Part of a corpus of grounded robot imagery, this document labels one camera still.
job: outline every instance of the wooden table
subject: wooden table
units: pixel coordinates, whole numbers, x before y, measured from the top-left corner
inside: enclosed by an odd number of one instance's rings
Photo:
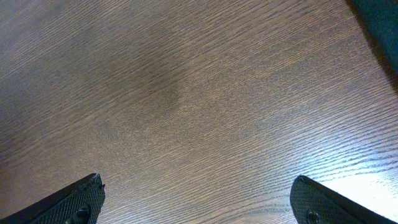
[[[1,3],[0,217],[99,172],[98,223],[295,223],[304,174],[398,221],[373,47],[344,0]]]

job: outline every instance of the dark cloth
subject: dark cloth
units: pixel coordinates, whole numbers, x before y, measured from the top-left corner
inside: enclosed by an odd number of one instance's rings
[[[398,0],[352,0],[369,32],[398,72]]]

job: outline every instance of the wood grain surface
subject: wood grain surface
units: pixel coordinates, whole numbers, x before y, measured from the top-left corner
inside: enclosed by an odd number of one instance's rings
[[[303,174],[398,221],[366,36],[344,0],[2,1],[0,217],[99,172],[98,223],[295,223]]]

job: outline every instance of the checkered grip texture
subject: checkered grip texture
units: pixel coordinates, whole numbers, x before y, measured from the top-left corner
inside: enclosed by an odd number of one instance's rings
[[[65,224],[80,208],[88,205],[90,219],[88,224],[95,224],[101,207],[105,201],[104,187],[99,174],[91,178],[87,183],[79,186],[72,194],[41,215],[36,222],[39,224]]]
[[[88,208],[89,224],[95,224],[105,201],[99,174],[90,174],[41,201],[0,220],[3,223],[65,224],[81,208]]]
[[[395,223],[306,176],[294,180],[290,204],[299,224]]]

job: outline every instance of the textured plastic grip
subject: textured plastic grip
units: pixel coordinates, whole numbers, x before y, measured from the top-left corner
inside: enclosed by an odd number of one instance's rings
[[[294,180],[290,204],[299,224],[396,224],[302,175]]]
[[[89,218],[87,223],[94,224],[104,201],[105,191],[100,175],[90,174],[41,201],[0,220],[0,223],[65,224],[79,210],[88,208]]]

